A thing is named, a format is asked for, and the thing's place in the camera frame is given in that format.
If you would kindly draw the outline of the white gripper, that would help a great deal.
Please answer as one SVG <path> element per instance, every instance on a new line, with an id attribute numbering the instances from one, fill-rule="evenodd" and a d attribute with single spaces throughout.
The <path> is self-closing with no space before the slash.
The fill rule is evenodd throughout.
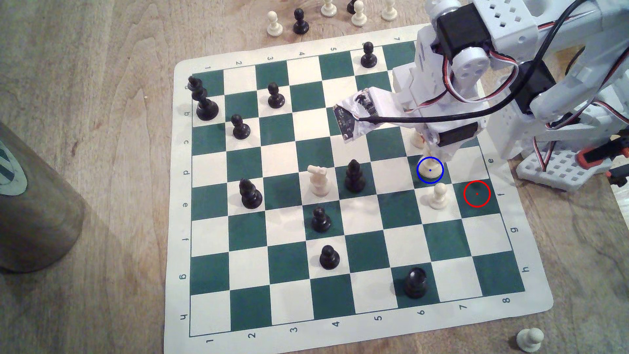
<path id="1" fill-rule="evenodd" d="M 487 52 L 479 45 L 464 48 L 449 58 L 443 53 L 435 28 L 421 28 L 413 65 L 394 69 L 400 87 L 396 97 L 405 110 L 402 116 L 449 116 L 487 108 L 477 91 L 477 82 L 486 71 Z M 479 117 L 422 123 L 416 130 L 424 140 L 425 155 L 446 164 L 463 143 L 485 129 L 486 121 L 486 117 Z"/>

